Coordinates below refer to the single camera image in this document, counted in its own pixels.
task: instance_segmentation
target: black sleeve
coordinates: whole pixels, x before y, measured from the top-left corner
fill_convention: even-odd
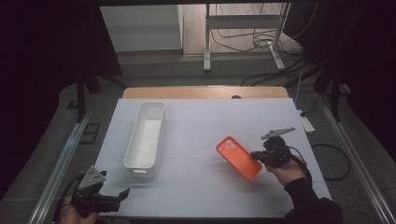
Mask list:
[[[319,199],[308,179],[296,179],[285,186],[294,209],[285,215],[285,223],[343,223],[343,210],[340,205],[327,199]]]

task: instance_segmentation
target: aluminum rail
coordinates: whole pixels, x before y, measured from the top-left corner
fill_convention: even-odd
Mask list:
[[[59,186],[61,185],[61,182],[64,178],[64,174],[76,150],[76,147],[78,145],[78,140],[81,137],[82,133],[84,132],[88,119],[91,116],[94,102],[95,100],[93,99],[81,122],[76,123],[72,132],[70,133],[70,136],[67,139],[66,144],[64,145],[64,149],[61,153],[61,156],[59,157],[54,167],[54,170],[49,177],[49,181],[47,182],[46,187],[44,187],[44,190],[41,193],[41,196],[38,199],[37,204],[35,205],[35,209],[33,210],[33,213],[29,218],[28,221],[29,224],[44,222],[47,213],[50,210],[50,205],[55,197],[55,194]]]
[[[330,111],[330,104],[325,97],[319,96],[321,102],[321,107],[325,112],[328,120],[330,121],[332,128],[337,135],[345,153],[348,155],[351,164],[361,181],[366,193],[368,194],[376,212],[382,220],[382,223],[394,224],[396,223],[395,217],[390,210],[390,207],[385,200],[384,196],[378,185],[375,183],[371,177],[369,171],[365,167],[361,157],[359,156],[357,150],[354,148],[352,142],[350,141],[347,132],[344,130],[341,122],[337,122]]]

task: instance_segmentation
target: human hand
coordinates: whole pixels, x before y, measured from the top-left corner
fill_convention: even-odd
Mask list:
[[[87,217],[82,217],[76,208],[70,204],[72,197],[66,199],[67,204],[61,211],[60,222],[61,224],[93,224],[99,217],[98,213],[90,213]]]
[[[306,178],[306,175],[301,169],[300,165],[292,159],[290,159],[288,163],[284,164],[281,167],[274,167],[265,164],[265,168],[268,172],[273,173],[276,176],[277,180],[279,180],[279,182],[283,186],[289,184],[289,182],[293,180]]]

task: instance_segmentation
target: white table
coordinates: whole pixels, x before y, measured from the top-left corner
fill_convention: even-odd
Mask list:
[[[165,103],[166,126],[161,170],[142,180],[123,165],[139,106]],[[293,101],[284,99],[121,99],[95,164],[107,171],[100,193],[131,189],[117,217],[283,217],[292,209],[288,193],[265,168],[247,181],[216,151],[232,136],[248,151],[264,150],[260,137],[294,127],[282,135],[308,162],[314,190],[330,197]]]

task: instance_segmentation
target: orange phone case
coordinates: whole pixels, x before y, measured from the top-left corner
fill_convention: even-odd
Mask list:
[[[216,150],[248,180],[253,179],[262,169],[262,164],[254,161],[250,154],[231,136],[222,140],[217,145]]]

